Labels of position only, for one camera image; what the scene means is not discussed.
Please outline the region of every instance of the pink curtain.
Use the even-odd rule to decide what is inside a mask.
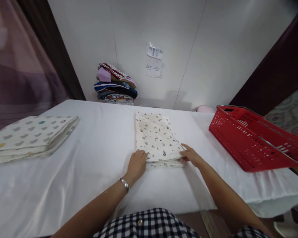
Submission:
[[[0,0],[0,129],[68,98],[16,0]]]

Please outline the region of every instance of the person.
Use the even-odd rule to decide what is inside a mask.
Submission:
[[[210,191],[221,216],[235,237],[273,237],[260,219],[238,194],[199,156],[194,149],[182,144],[182,162],[191,161],[197,167]],[[146,170],[147,153],[138,150],[131,155],[127,173],[106,191],[88,203],[52,238],[59,237],[126,237],[164,236],[199,237],[199,235],[175,215],[162,208],[118,217],[105,223],[117,205]]]

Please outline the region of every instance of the floral wallpaper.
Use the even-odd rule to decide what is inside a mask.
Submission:
[[[298,135],[298,90],[271,110],[265,118],[289,133]]]

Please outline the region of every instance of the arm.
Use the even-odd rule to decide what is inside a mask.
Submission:
[[[123,176],[130,188],[145,172],[147,156],[143,150],[131,155],[127,173]],[[52,238],[91,237],[103,228],[126,194],[124,184],[117,181],[76,213]]]
[[[227,222],[231,232],[236,233],[245,225],[251,225],[273,237],[260,219],[240,196],[218,175],[218,173],[199,156],[191,147],[182,144],[187,150],[180,152],[197,167],[210,191],[210,194]]]

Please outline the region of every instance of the hand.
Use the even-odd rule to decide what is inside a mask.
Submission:
[[[191,161],[195,167],[198,167],[201,163],[204,162],[202,157],[198,155],[198,153],[195,152],[195,150],[192,149],[190,146],[186,144],[181,144],[181,145],[186,148],[186,151],[180,151],[180,154],[184,156],[184,158],[182,158],[183,162]]]
[[[130,187],[143,175],[146,171],[146,159],[148,154],[145,153],[144,150],[138,150],[132,153],[129,164],[128,170],[125,176],[123,177],[124,180],[128,183]]]

